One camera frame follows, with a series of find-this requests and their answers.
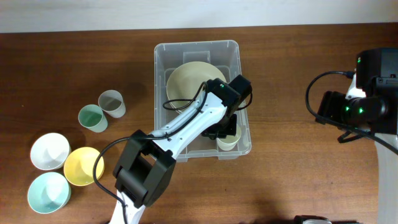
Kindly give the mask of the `cream paper cup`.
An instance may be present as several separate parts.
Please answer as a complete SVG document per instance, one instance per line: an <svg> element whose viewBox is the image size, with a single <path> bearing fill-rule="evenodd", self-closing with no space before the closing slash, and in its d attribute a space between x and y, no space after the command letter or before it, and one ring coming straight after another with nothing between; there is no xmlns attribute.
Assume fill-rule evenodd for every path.
<svg viewBox="0 0 398 224"><path fill-rule="evenodd" d="M218 147L223 151L232 150L241 138L241 127L236 125L236 134L234 136L228 135L226 138L217 138Z"/></svg>

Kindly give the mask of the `cream bowl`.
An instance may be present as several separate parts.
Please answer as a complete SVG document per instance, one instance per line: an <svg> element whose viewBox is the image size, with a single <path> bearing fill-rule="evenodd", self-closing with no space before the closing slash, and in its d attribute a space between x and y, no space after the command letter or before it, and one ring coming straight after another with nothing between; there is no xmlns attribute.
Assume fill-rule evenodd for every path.
<svg viewBox="0 0 398 224"><path fill-rule="evenodd" d="M167 80L166 93L168 100L187 99L190 101L202 82L216 78L226 82L222 72L206 62L188 62L176 68ZM188 101L174 101L173 108L185 106Z"/></svg>

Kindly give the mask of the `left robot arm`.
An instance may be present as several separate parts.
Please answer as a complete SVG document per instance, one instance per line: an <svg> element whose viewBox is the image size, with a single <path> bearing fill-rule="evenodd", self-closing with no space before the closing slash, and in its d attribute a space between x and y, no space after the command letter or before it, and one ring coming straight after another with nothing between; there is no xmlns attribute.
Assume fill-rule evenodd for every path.
<svg viewBox="0 0 398 224"><path fill-rule="evenodd" d="M137 130L124 138L126 145L113 170L117 203L110 222L138 223L145 208L168 187L178 155L198 136L236 135L236 112L251 93L251 82L242 75L229 83L208 80L171 122L150 134Z"/></svg>

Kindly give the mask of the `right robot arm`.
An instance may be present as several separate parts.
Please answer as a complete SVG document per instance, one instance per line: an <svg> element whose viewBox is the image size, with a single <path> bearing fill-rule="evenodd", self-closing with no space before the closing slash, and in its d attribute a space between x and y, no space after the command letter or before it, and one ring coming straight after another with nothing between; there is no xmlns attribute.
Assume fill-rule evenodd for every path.
<svg viewBox="0 0 398 224"><path fill-rule="evenodd" d="M342 130L339 143L361 138L373 140L378 159L378 223L397 223L397 49L364 50L356 56L346 93L327 91L318 111L312 110L309 92L305 106L315 121Z"/></svg>

